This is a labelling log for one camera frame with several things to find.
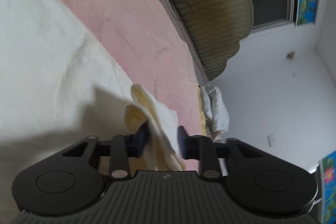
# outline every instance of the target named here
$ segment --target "black cable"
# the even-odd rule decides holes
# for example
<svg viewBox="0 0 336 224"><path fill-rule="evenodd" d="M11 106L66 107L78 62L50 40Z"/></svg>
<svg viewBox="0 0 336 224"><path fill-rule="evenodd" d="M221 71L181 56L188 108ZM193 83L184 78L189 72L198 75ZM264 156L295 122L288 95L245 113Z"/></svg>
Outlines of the black cable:
<svg viewBox="0 0 336 224"><path fill-rule="evenodd" d="M190 19L190 18L193 16L193 7L191 6L190 3L188 3L188 2L183 2L183 1L177 1L177 0L171 0L171 1L172 1L172 2L176 2L176 3L184 3L184 4L188 4L188 5L189 5L189 9L188 9L187 12L189 12L189 10L191 10L191 15L190 15L190 17L188 17L188 18L182 18L182 19L177 18L178 20L180 20L180 21L185 21L185 20Z"/></svg>
<svg viewBox="0 0 336 224"><path fill-rule="evenodd" d="M191 6L190 3L188 3L188 2L184 2L184 1L177 1L177 0L172 0L172 2L188 4L188 5L189 5L189 8L190 8L190 9L188 9L188 11L191 10L191 15L190 15L190 17L188 17L188 18L184 18L184 19L179 19L179 20L183 20L183 21L184 21L184 20L187 20L187 19L189 19L189 18L191 18L191 17L193 16L193 7Z"/></svg>
<svg viewBox="0 0 336 224"><path fill-rule="evenodd" d="M190 17L188 17L187 19L191 18L191 16L193 15L193 7L191 6L190 3L188 3L188 2L182 2L182 1L177 1L177 0L172 0L172 1L179 2L179 3L185 3L185 4L188 4L188 5L190 6L190 8L191 8L191 15L190 15ZM179 18L177 17L177 12L176 12L176 10L174 9L173 6L172 6L172 8L173 8L173 10L174 10L174 14L176 15L176 17L175 17L174 14L171 12L171 10L170 10L170 8L169 8L169 6L168 6L168 10L169 10L170 14L172 15L172 17L174 18L174 20L176 21L176 23L177 23L178 26L180 27L180 30L181 30L182 35L183 35L183 37L184 37L184 41L186 42L186 44L187 44L187 46L188 46L188 48L189 48L189 51L190 51L191 55L193 56L193 59L196 60L196 58L195 58L195 56L194 56L194 54L193 54L193 52L192 52L192 50L191 50L189 44L187 43L187 38L186 38L185 35L184 35L184 31L183 31L183 29L182 29L182 27L181 27L181 24L178 22L178 20L179 20L179 21L184 21L184 20L187 20L187 19L179 19Z"/></svg>

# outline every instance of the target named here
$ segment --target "towel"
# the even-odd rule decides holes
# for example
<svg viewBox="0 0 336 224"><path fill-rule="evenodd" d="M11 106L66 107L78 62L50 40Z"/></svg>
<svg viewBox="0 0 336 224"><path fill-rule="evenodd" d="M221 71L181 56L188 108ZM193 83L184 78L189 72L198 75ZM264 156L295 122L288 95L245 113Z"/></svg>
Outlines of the towel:
<svg viewBox="0 0 336 224"><path fill-rule="evenodd" d="M230 117L222 100L222 94L218 87L205 84L200 87L202 109L210 128L213 141L221 139L229 130Z"/></svg>
<svg viewBox="0 0 336 224"><path fill-rule="evenodd" d="M183 169L167 141L176 138L176 114L143 90L151 100L144 107L127 74L60 0L0 0L0 11L1 224L19 213L11 184L20 171L89 135L109 140L136 130L132 108L151 124L155 142L145 155L162 154L146 166Z"/></svg>

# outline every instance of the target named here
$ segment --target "white blanket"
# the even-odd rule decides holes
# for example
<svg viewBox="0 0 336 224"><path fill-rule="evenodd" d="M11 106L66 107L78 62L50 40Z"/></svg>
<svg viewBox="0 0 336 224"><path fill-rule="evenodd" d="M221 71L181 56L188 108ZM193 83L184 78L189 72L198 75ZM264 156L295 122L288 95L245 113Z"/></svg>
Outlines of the white blanket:
<svg viewBox="0 0 336 224"><path fill-rule="evenodd" d="M21 170L88 135L127 132L124 107L133 99L128 76L61 1L0 0L0 13L4 224L18 214L11 183ZM176 135L170 120L168 138Z"/></svg>

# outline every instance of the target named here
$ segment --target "bed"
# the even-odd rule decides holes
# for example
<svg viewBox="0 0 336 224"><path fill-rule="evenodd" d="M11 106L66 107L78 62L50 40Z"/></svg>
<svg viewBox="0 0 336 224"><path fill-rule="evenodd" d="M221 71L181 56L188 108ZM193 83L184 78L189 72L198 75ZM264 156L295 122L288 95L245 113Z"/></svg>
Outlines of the bed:
<svg viewBox="0 0 336 224"><path fill-rule="evenodd" d="M133 83L201 131L190 52L158 0L61 0L88 27Z"/></svg>
<svg viewBox="0 0 336 224"><path fill-rule="evenodd" d="M178 123L184 125L189 134L201 133L198 83L192 57L187 44L179 37L158 0L45 0L45 3L41 3L40 0L23 1L26 1L26 4L22 7L15 7L10 5L11 0L0 0L2 8L9 7L16 11L16 14L9 16L8 19L2 17L0 25L2 30L6 30L7 25L16 22L23 26L23 28L15 26L13 32L6 32L6 36L3 32L1 34L0 63L2 70L0 73L2 86L6 90L5 93L3 90L0 93L2 100L0 167L2 178L5 177L8 180L1 179L0 188L6 188L6 195L10 195L11 181L22 168L52 153L50 149L44 149L44 147L51 145L56 152L67 145L66 141L73 142L74 139L83 138L83 135L103 135L105 138L113 135L114 128L119 127L116 117L121 117L121 115L113 111L111 106L121 109L123 102L120 98L132 99L124 93L125 87L118 85L118 82L127 82L127 86L131 83L141 84L159 102L177 112ZM40 17L39 9L51 2L57 9L49 15L44 14ZM25 13L32 10L36 12L36 16L39 17L36 18L34 24L26 20L23 12L20 18L23 10ZM71 20L59 22L63 20L63 17L58 17L62 13L66 13ZM73 30L70 30L72 24L76 26L76 35ZM46 37L38 36L41 28L47 28L50 31L47 37L50 39L48 43L45 43ZM62 28L64 37L60 36ZM20 33L21 40L17 40L18 33ZM78 39L78 35L83 41L95 39L97 43L100 42L109 56L104 56L103 60L92 58L91 63L95 65L95 69L86 75L76 74L78 78L74 81L69 77L73 64L70 66L68 64L60 70L59 67L57 69L53 67L51 60L55 61L55 56L60 62L78 60L75 57L83 52L98 54L98 45L87 47L83 44L77 48L78 44L75 40ZM39 51L31 52L30 44L26 43L28 40L31 44L41 46ZM72 51L74 56L67 52L69 47L74 48ZM109 59L111 57L116 61L115 63ZM111 67L111 75L106 75L100 69L101 63ZM86 66L85 63L80 62L77 65L83 68ZM21 77L23 71L27 71L26 78ZM87 77L92 82L103 77L104 89L86 88L85 79ZM61 94L58 85L62 86L64 80L72 86L75 84L76 92L79 93L68 90L69 93ZM75 100L78 100L76 103L83 105L83 112L76 113L80 115L78 119L81 119L82 127L79 129L82 133L67 131L67 116L74 114L74 112L70 113L73 110L62 108L57 104L58 102L50 100L43 92L43 86L48 86L58 98L73 100L72 96L74 96ZM21 97L17 96L16 89L18 88L21 89ZM109 89L117 89L118 98L111 98L106 92ZM44 109L44 112L38 112L34 104L43 96L46 96L45 105L40 107ZM83 97L87 97L87 100L81 101L80 98ZM9 119L13 117L14 108L21 111L20 119L25 122L20 124L20 128L16 120ZM48 112L54 109L57 109L57 115L53 120L47 121L45 117L50 118ZM56 131L48 130L45 126L47 123L54 123L53 128ZM27 138L26 133L31 133L31 136ZM188 161L186 165L188 170L197 169L196 161ZM13 217L13 214L17 213L13 211L15 206L13 200L6 205L7 207L1 208L1 223L6 223Z"/></svg>

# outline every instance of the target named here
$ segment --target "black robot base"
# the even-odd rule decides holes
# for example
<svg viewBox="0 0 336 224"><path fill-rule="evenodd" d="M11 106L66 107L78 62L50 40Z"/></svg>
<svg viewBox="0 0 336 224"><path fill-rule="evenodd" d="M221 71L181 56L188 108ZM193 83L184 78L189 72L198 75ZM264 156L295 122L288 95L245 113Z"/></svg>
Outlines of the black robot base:
<svg viewBox="0 0 336 224"><path fill-rule="evenodd" d="M308 215L317 185L305 170L239 140L212 143L179 127L182 156L199 160L199 172L131 176L128 158L139 158L149 139L146 123L111 141L90 136L23 170L12 185L21 210L12 224L317 223ZM108 176L98 172L101 156L110 156Z"/></svg>

